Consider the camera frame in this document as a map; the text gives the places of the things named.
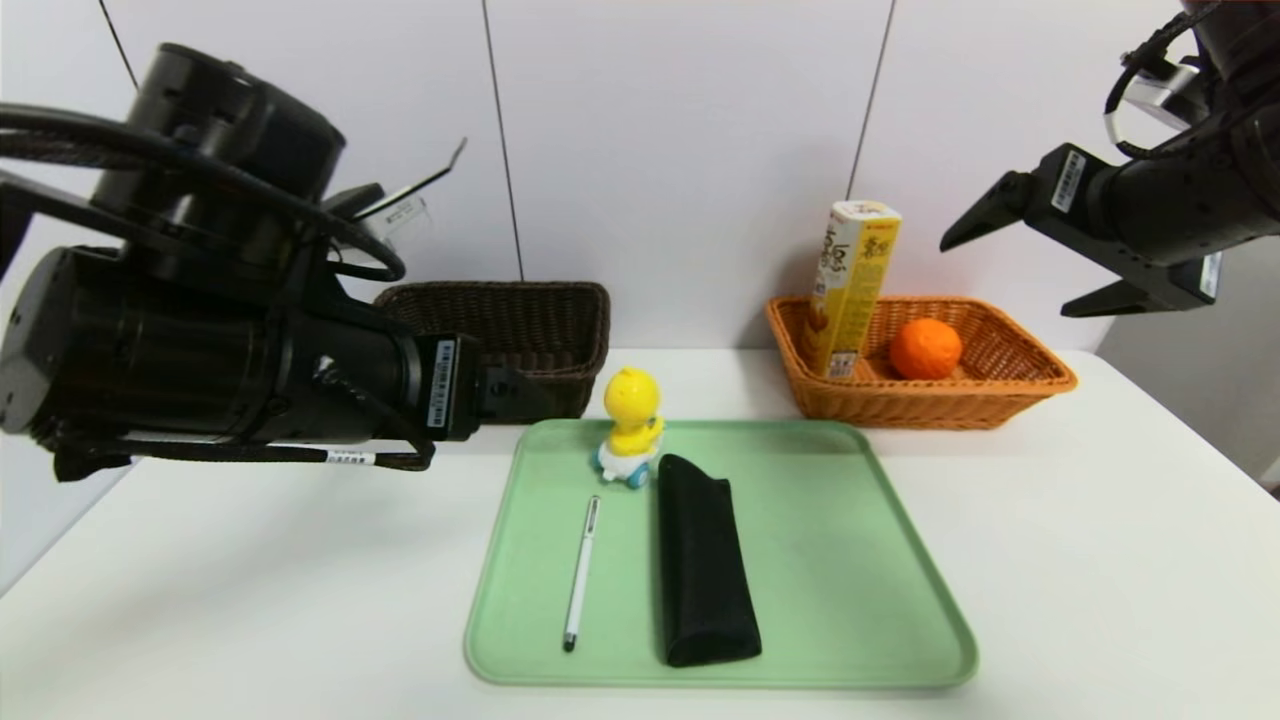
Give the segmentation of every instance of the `toy wheel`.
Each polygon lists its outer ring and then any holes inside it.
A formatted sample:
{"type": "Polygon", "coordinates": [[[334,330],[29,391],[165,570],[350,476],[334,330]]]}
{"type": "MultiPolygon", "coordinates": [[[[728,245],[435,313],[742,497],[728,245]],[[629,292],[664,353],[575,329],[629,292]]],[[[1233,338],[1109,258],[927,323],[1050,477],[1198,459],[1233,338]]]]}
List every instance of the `toy wheel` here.
{"type": "Polygon", "coordinates": [[[631,477],[627,478],[627,487],[631,489],[640,489],[648,482],[649,482],[649,464],[645,462],[644,465],[636,468],[635,471],[631,473],[631,477]]]}

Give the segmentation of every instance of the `orange wicker basket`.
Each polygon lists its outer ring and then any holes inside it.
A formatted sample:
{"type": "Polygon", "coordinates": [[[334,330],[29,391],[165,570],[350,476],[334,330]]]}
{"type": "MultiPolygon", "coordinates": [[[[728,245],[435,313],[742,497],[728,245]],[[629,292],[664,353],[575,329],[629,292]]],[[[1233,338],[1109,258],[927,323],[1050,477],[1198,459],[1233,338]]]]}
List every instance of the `orange wicker basket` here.
{"type": "Polygon", "coordinates": [[[1075,388],[1075,373],[1009,315],[968,297],[882,297],[851,380],[817,377],[797,352],[808,297],[777,297],[767,311],[791,392],[806,418],[872,428],[996,428],[1052,395],[1075,388]],[[945,380],[899,379],[890,341],[916,318],[960,333],[964,356],[945,380]]]}

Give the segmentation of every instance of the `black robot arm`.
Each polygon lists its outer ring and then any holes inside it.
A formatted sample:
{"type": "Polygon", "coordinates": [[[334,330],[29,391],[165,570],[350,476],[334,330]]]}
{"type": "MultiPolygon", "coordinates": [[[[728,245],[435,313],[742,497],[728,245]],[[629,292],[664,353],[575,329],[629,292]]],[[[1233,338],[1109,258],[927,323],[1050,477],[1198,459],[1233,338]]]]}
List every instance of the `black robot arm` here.
{"type": "Polygon", "coordinates": [[[321,200],[344,145],[280,88],[178,45],[124,123],[0,104],[0,156],[105,170],[90,199],[0,172],[0,269],[40,214],[124,242],[56,249],[27,278],[0,348],[4,432],[52,452],[64,482],[137,456],[425,470],[436,441],[544,414],[540,388],[485,366],[476,340],[417,336],[343,292],[338,275],[404,275],[360,223],[399,196],[321,200]],[[412,452],[296,445],[371,438],[412,452]]]}
{"type": "Polygon", "coordinates": [[[1211,305],[1221,252],[1280,234],[1280,3],[1184,1],[1165,27],[1124,56],[1103,106],[1111,140],[1130,161],[1112,167],[1074,145],[1009,172],[943,234],[955,249],[1025,222],[1120,275],[1073,300],[1074,318],[1211,305]],[[1193,29],[1199,55],[1165,51],[1193,29]],[[1124,97],[1185,128],[1147,150],[1124,140],[1124,97]]]}

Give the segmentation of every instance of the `white wall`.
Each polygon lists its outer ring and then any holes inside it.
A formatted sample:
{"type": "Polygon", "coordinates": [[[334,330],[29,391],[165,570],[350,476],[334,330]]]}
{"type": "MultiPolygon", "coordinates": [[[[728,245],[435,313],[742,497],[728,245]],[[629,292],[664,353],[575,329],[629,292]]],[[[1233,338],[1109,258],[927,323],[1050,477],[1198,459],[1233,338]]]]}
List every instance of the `white wall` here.
{"type": "Polygon", "coordinates": [[[1120,318],[1098,355],[1252,478],[1277,483],[1277,309],[1280,241],[1263,238],[1226,251],[1215,305],[1120,318]]]}
{"type": "MultiPolygon", "coordinates": [[[[0,26],[0,97],[119,118],[133,86],[91,0],[4,0],[0,26]]],[[[42,182],[86,195],[96,173],[4,163],[42,182]]],[[[0,318],[8,318],[35,264],[60,245],[110,245],[102,236],[36,218],[0,286],[0,318]]],[[[23,437],[0,434],[0,593],[105,493],[123,470],[59,486],[52,459],[23,437]]]]}
{"type": "MultiPolygon", "coordinates": [[[[897,0],[852,186],[904,214],[886,291],[979,297],[1051,347],[1097,347],[1108,319],[1059,310],[1114,275],[1023,225],[946,255],[938,241],[1001,174],[1033,169],[1062,142],[1123,160],[1102,126],[1120,54],[1179,9],[1171,0],[897,0]]],[[[1137,111],[1124,117],[1139,141],[1167,135],[1137,111]]]]}
{"type": "Polygon", "coordinates": [[[532,281],[622,347],[771,343],[849,187],[890,0],[489,0],[532,281]]]}
{"type": "MultiPolygon", "coordinates": [[[[347,137],[330,191],[389,192],[448,163],[424,192],[425,237],[397,251],[404,282],[520,279],[498,110],[479,0],[109,0],[138,76],[161,42],[243,65],[311,105],[347,137]]],[[[353,281],[371,299],[385,286],[353,281]]]]}

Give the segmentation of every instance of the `green tray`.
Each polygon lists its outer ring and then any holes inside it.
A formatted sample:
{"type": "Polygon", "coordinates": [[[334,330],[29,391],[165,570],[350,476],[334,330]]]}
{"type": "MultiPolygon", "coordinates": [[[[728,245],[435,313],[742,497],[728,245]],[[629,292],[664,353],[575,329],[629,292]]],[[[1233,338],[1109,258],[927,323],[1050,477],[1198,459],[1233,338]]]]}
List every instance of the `green tray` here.
{"type": "Polygon", "coordinates": [[[671,421],[663,451],[728,478],[764,653],[663,662],[657,492],[602,486],[608,421],[521,438],[466,634],[471,669],[521,685],[936,688],[978,648],[867,439],[826,421],[671,421]],[[586,503],[600,514],[577,648],[561,648],[586,503]]]}

